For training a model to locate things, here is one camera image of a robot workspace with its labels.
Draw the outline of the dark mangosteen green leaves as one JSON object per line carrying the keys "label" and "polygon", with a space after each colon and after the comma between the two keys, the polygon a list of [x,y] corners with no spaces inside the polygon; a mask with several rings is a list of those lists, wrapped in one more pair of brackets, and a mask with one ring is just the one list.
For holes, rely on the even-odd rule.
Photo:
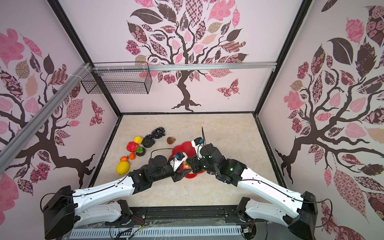
{"label": "dark mangosteen green leaves", "polygon": [[138,156],[138,157],[142,157],[142,156],[144,156],[146,154],[146,149],[145,148],[143,148],[143,147],[137,147],[136,148],[136,155]]}

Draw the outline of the red flower-shaped bowl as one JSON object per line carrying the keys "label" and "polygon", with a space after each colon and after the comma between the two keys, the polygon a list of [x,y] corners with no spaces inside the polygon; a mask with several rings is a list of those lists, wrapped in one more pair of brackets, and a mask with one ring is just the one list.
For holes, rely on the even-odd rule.
{"label": "red flower-shaped bowl", "polygon": [[[176,155],[178,152],[186,153],[188,158],[196,157],[196,150],[193,147],[191,142],[184,142],[181,145],[175,146],[172,150],[172,154],[169,157],[169,162],[172,160],[174,155]],[[185,178],[187,179],[193,179],[196,178],[198,175],[205,173],[205,171],[201,171],[198,174],[189,173]]]}

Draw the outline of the red strawberry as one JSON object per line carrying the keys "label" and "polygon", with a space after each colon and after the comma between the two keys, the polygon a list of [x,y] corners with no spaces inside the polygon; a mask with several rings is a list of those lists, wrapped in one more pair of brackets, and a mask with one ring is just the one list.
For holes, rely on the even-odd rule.
{"label": "red strawberry", "polygon": [[191,166],[187,162],[183,162],[183,169],[191,170]]}

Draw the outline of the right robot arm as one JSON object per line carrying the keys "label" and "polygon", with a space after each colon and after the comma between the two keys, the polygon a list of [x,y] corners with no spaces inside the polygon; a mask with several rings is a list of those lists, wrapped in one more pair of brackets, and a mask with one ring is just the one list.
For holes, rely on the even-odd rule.
{"label": "right robot arm", "polygon": [[267,220],[285,226],[302,240],[315,239],[318,204],[314,194],[294,192],[260,176],[245,164],[226,159],[213,144],[192,141],[196,156],[188,160],[194,173],[205,171],[217,180],[250,191],[268,203],[245,201],[243,212],[254,220]]}

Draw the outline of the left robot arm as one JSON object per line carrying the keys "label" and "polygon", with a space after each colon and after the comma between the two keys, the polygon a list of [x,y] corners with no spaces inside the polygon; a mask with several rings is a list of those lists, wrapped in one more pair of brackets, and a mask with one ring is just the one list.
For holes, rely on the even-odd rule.
{"label": "left robot arm", "polygon": [[71,186],[60,188],[52,193],[52,198],[42,207],[45,239],[53,240],[68,233],[81,220],[80,213],[96,205],[146,191],[154,182],[166,178],[172,178],[174,182],[182,180],[191,172],[181,169],[187,159],[182,152],[171,160],[156,156],[148,164],[118,180],[87,189],[72,190]]}

